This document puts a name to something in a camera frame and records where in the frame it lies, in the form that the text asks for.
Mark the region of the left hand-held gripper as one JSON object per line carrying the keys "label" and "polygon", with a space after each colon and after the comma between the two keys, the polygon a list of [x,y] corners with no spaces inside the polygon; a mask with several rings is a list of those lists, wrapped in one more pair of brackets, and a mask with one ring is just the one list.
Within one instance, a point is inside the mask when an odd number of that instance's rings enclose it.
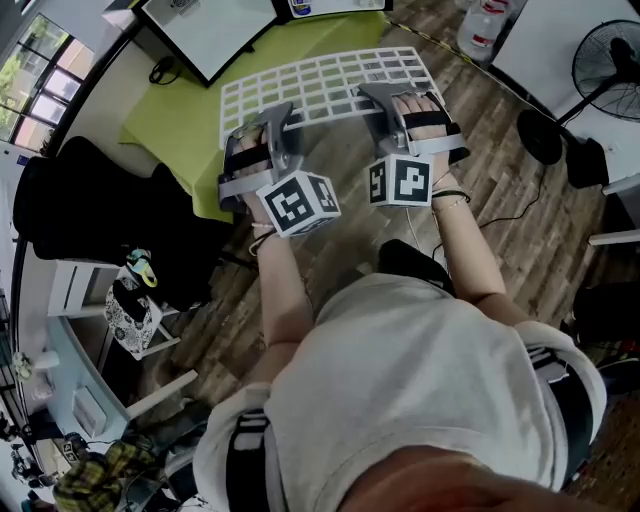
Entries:
{"label": "left hand-held gripper", "polygon": [[[249,213],[259,230],[273,229],[283,238],[306,234],[341,215],[330,179],[302,169],[301,134],[287,130],[292,102],[265,108],[226,140],[219,204],[225,211]],[[260,129],[266,143],[234,154],[237,141]],[[270,159],[272,168],[235,177],[238,169]]]}

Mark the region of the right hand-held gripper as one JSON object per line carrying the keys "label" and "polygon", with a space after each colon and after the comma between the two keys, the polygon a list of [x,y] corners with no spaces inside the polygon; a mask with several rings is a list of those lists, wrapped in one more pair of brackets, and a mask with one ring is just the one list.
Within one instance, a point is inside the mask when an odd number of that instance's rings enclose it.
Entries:
{"label": "right hand-held gripper", "polygon": [[[380,110],[366,121],[374,141],[376,160],[368,166],[369,201],[373,206],[428,207],[436,182],[436,158],[445,156],[453,165],[469,156],[469,149],[457,123],[437,96],[424,87],[400,83],[371,82],[358,86],[359,94]],[[439,112],[406,116],[393,99],[402,95],[428,97]],[[447,135],[413,141],[409,129],[445,124]]]}

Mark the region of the person's right hand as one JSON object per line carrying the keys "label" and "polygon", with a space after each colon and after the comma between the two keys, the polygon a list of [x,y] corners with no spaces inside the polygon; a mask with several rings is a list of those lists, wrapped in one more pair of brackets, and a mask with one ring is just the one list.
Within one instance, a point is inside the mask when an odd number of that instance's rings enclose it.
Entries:
{"label": "person's right hand", "polygon": [[[440,107],[428,97],[416,96],[414,94],[404,94],[395,96],[392,101],[402,116],[411,113],[439,112]],[[413,141],[441,138],[447,135],[445,124],[424,125],[408,130],[410,139]]]}

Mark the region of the person's left hand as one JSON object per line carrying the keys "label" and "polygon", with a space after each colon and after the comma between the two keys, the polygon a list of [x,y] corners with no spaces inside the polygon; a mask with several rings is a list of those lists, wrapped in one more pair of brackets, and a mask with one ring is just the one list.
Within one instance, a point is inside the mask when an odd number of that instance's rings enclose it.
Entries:
{"label": "person's left hand", "polygon": [[[241,153],[247,150],[250,150],[254,147],[260,146],[266,143],[266,134],[263,129],[254,129],[252,131],[247,131],[236,143],[234,147],[233,153]],[[246,175],[252,175],[255,173],[262,172],[267,169],[271,169],[272,164],[270,159],[262,160],[250,166],[244,167],[242,169],[238,169],[235,173],[235,177],[243,177]]]}

